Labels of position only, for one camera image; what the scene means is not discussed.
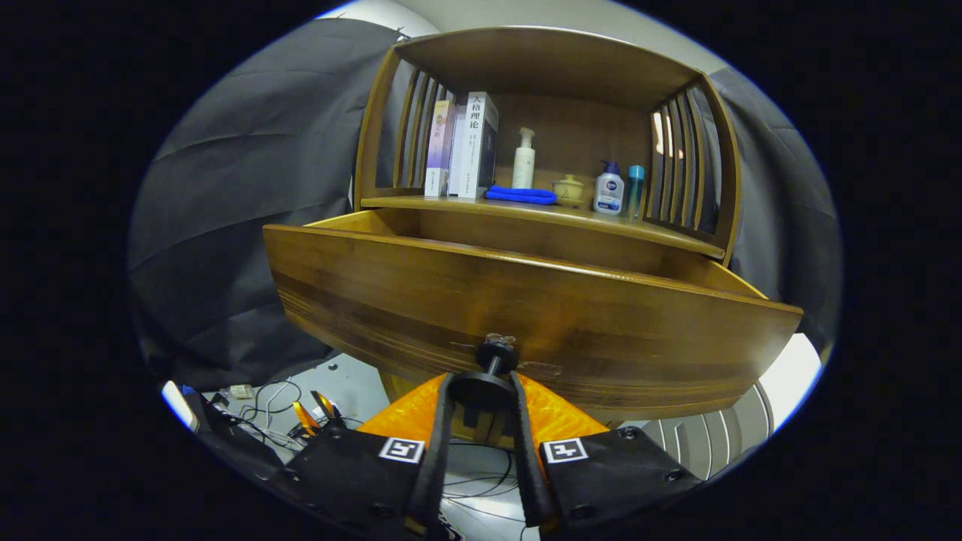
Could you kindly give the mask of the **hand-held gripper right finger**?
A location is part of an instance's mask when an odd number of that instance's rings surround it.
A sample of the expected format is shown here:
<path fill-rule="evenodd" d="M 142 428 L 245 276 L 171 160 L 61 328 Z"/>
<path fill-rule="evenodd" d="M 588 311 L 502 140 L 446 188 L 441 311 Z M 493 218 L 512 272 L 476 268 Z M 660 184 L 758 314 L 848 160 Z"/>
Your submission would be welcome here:
<path fill-rule="evenodd" d="M 642 429 L 610 429 L 528 376 L 516 390 L 516 479 L 538 530 L 639 530 L 697 491 L 700 477 Z"/>

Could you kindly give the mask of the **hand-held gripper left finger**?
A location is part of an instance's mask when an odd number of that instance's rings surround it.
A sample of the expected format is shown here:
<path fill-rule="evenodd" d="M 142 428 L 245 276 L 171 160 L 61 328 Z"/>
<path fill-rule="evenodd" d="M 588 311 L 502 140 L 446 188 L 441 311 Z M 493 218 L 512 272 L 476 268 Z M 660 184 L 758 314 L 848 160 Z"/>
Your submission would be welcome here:
<path fill-rule="evenodd" d="M 402 538 L 408 521 L 438 538 L 452 380 L 430 379 L 361 427 L 316 428 L 282 469 L 284 497 L 354 538 Z"/>

